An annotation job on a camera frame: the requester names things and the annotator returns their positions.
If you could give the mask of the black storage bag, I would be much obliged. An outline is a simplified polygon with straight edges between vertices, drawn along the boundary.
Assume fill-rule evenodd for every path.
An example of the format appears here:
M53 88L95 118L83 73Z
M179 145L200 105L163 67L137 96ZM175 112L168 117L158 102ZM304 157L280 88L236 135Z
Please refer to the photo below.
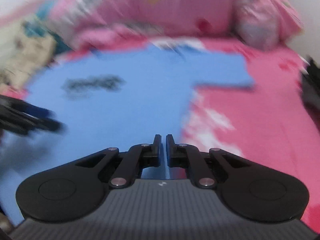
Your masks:
M319 64L308 56L300 70L301 99L310 115L319 122Z

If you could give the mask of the pink floral bed sheet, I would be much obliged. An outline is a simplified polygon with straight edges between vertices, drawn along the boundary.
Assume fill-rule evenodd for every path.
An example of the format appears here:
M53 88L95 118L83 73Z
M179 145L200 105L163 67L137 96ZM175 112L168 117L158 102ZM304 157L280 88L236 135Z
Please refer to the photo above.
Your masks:
M308 188L303 221L319 230L319 122L300 98L300 56L285 46L260 51L234 38L166 39L121 42L110 49L71 53L69 61L96 52L190 46L198 50L236 53L246 60L253 78L250 88L196 85L182 119L177 143L201 151L220 148L261 165L290 174Z

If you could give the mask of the blue t-shirt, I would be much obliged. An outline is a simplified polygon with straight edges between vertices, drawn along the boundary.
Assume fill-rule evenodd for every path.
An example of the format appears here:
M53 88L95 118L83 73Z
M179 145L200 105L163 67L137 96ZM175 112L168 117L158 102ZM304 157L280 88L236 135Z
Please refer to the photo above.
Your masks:
M15 193L38 172L107 147L128 150L156 134L179 136L196 85L250 88L245 58L190 46L96 52L41 71L26 101L63 123L59 133L6 133L1 146L1 207L23 216Z

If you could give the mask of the beige jacket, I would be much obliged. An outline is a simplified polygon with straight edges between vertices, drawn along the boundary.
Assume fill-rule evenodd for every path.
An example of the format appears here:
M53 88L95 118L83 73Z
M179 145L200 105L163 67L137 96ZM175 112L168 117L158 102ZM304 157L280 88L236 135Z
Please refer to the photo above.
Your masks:
M1 27L1 93L19 91L51 63L57 42L44 20L29 15Z

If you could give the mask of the pink floral quilt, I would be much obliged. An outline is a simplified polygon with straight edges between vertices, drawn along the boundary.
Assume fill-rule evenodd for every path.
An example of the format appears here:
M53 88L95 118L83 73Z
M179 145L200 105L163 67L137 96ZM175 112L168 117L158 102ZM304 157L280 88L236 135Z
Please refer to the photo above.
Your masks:
M73 49L105 43L107 29L146 36L224 36L271 50L303 28L288 0L57 0L48 28Z

